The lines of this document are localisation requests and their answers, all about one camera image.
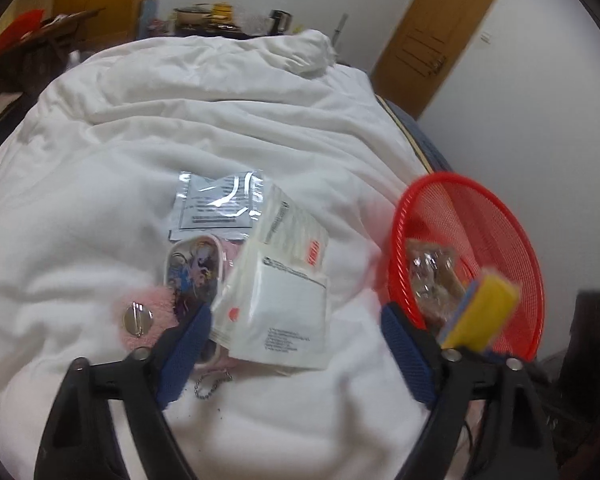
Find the pink fluffy pom-pom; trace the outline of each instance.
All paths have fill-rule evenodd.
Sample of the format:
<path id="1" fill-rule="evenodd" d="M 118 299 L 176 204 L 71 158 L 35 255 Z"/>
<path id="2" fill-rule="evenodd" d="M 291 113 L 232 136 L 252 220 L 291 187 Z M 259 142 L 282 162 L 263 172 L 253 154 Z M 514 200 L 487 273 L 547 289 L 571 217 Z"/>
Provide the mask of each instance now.
<path id="1" fill-rule="evenodd" d="M 142 304 L 153 314 L 154 322 L 151 328 L 140 337 L 130 334 L 123 322 L 125 312 L 133 302 Z M 178 325 L 173 312 L 173 290 L 167 286 L 152 286 L 131 291 L 114 304 L 113 312 L 122 344 L 129 351 L 141 346 L 153 347 L 162 332 Z"/>

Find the red mesh basket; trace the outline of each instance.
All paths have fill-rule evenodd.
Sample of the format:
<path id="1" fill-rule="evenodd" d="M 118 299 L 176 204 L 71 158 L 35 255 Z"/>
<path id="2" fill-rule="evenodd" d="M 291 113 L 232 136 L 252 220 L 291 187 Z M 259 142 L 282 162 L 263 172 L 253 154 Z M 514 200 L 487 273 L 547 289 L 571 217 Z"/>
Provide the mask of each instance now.
<path id="1" fill-rule="evenodd" d="M 488 189 L 467 177 L 438 172 L 416 180 L 394 216 L 389 295 L 411 322 L 425 328 L 411 291 L 407 238 L 453 247 L 454 269 L 467 285 L 483 267 L 497 269 L 520 286 L 520 304 L 493 345 L 527 361 L 538 349 L 544 323 L 544 291 L 536 254 L 511 211 Z"/>

